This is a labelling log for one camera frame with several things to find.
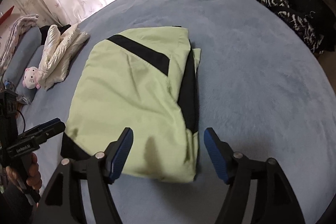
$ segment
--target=blue gripper pad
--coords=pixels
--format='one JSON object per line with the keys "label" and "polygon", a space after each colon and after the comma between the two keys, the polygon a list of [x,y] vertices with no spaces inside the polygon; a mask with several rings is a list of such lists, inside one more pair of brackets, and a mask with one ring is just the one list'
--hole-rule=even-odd
{"label": "blue gripper pad", "polygon": [[204,144],[208,150],[211,162],[215,168],[217,176],[229,184],[229,175],[227,173],[227,163],[220,152],[221,140],[217,137],[212,128],[207,128],[204,131]]}
{"label": "blue gripper pad", "polygon": [[133,144],[133,131],[131,129],[128,130],[124,139],[122,140],[115,157],[111,162],[111,172],[110,172],[110,181],[115,181],[121,175],[121,172],[124,168],[126,159],[131,150]]}

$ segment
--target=blue bedspread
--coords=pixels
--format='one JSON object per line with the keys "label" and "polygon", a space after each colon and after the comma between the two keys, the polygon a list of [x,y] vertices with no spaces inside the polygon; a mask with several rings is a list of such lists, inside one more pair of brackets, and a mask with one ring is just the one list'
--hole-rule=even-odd
{"label": "blue bedspread", "polygon": [[[96,43],[128,28],[172,25],[188,28],[192,45],[202,49],[198,176],[167,184],[122,175],[110,188],[124,224],[215,222],[227,186],[205,150],[207,127],[252,159],[276,158],[306,223],[315,223],[336,192],[336,97],[309,49],[255,0],[116,0],[80,24],[90,40],[66,80],[39,90],[24,108],[27,128],[55,117],[66,122]],[[37,151],[44,187],[60,161],[61,138]],[[83,186],[88,223],[94,223]]]}

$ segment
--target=hello kitty plush toy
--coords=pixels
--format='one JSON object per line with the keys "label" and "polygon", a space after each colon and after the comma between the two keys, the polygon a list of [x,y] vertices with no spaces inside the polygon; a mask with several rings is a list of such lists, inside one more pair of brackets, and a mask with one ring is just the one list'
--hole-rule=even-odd
{"label": "hello kitty plush toy", "polygon": [[41,86],[37,83],[38,70],[39,69],[37,67],[25,69],[25,76],[22,81],[24,87],[27,87],[30,90],[34,88],[39,90],[41,88]]}

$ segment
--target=white puffer jacket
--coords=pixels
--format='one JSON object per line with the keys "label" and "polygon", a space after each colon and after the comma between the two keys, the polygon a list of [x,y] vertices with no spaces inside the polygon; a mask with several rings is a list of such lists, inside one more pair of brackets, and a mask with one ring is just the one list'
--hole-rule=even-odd
{"label": "white puffer jacket", "polygon": [[89,34],[80,32],[78,24],[62,35],[56,25],[51,25],[39,65],[37,82],[41,87],[47,90],[54,83],[64,81],[70,60],[89,37]]}

